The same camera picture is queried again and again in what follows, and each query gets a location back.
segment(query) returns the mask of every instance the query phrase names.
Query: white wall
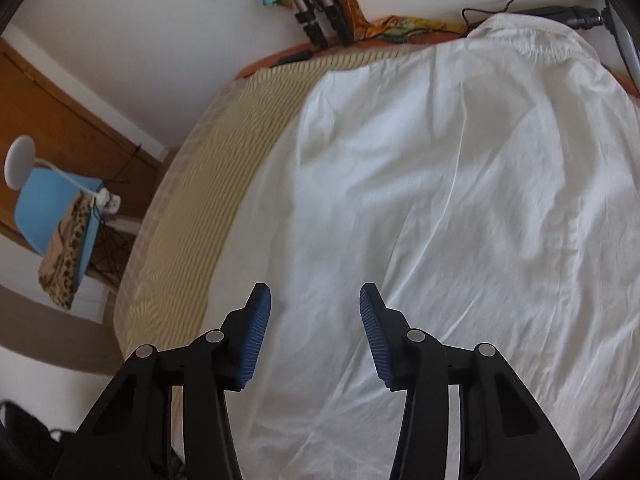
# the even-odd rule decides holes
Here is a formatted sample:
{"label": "white wall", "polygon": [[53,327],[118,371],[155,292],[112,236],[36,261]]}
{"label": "white wall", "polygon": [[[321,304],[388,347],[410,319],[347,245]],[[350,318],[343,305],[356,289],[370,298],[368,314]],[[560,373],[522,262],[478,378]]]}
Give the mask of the white wall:
{"label": "white wall", "polygon": [[50,430],[77,430],[109,380],[47,365],[0,347],[0,400],[12,400]]}
{"label": "white wall", "polygon": [[[359,1],[372,19],[396,13],[459,21],[464,5],[495,7],[504,0]],[[520,0],[514,8],[578,1],[595,0]],[[289,10],[264,8],[261,0],[26,0],[12,25],[9,42],[65,90],[60,67],[67,70],[79,85],[74,96],[89,110],[125,135],[138,129],[165,147],[184,140],[240,68],[305,41]],[[20,34],[49,60],[28,52]],[[620,64],[612,39],[598,35],[610,52],[605,61]],[[131,127],[113,124],[107,107]]]}
{"label": "white wall", "polygon": [[[59,309],[38,282],[38,267],[42,258],[0,236],[0,285],[51,308]],[[105,287],[85,276],[76,292],[70,315],[102,322],[106,300]]]}

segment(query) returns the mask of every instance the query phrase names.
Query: round metal screw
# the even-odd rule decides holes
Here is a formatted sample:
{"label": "round metal screw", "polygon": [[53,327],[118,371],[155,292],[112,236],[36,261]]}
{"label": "round metal screw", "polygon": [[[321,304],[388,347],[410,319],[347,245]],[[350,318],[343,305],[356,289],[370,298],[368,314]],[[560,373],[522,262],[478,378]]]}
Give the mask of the round metal screw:
{"label": "round metal screw", "polygon": [[211,332],[207,332],[205,339],[210,343],[219,343],[225,338],[225,335],[220,330],[212,330]]}
{"label": "round metal screw", "polygon": [[421,343],[427,338],[422,330],[417,330],[415,328],[409,330],[409,332],[406,333],[406,336],[409,341],[413,341],[414,343]]}
{"label": "round metal screw", "polygon": [[495,355],[495,346],[490,345],[489,343],[482,343],[479,347],[478,347],[478,351],[484,356],[484,357],[493,357]]}
{"label": "round metal screw", "polygon": [[154,348],[151,345],[142,345],[136,350],[136,356],[144,359],[145,357],[149,357],[153,352]]}

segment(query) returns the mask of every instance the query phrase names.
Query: white fabric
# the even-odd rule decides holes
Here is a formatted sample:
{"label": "white fabric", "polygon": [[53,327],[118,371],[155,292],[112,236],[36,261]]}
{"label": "white fabric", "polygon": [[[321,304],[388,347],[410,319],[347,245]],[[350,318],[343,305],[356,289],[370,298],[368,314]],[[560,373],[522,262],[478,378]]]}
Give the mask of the white fabric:
{"label": "white fabric", "polygon": [[203,332],[255,282],[273,295],[255,377],[227,396],[245,478],[388,478],[404,394],[376,375],[365,282],[444,344],[494,343],[596,471],[640,406],[638,117],[585,41],[527,16],[327,74],[210,287]]}

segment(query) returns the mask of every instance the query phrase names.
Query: blue chair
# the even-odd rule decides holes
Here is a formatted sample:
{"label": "blue chair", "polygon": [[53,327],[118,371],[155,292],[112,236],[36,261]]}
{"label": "blue chair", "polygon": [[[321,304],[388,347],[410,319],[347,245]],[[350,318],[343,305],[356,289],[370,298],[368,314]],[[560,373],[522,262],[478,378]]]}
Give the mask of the blue chair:
{"label": "blue chair", "polygon": [[[98,191],[102,187],[99,178],[89,178],[69,173],[74,180],[87,189]],[[40,255],[47,251],[51,235],[64,218],[79,189],[59,176],[55,171],[45,168],[34,168],[29,179],[20,190],[15,206],[15,224],[22,236]],[[79,285],[91,260],[95,239],[100,227],[100,217],[92,214],[84,236],[84,246],[76,276]]]}

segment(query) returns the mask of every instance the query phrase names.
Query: wooden floor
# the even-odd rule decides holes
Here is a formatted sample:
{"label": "wooden floor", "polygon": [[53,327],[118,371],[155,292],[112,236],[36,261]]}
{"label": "wooden floor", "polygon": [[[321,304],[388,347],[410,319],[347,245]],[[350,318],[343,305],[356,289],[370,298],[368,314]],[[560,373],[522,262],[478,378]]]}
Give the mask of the wooden floor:
{"label": "wooden floor", "polygon": [[[142,218],[156,186],[160,162],[82,108],[0,39],[0,156],[13,140],[33,137],[36,155],[64,171],[117,176],[108,189],[122,198],[120,213]],[[18,193],[0,184],[0,233],[25,245],[14,223]]]}

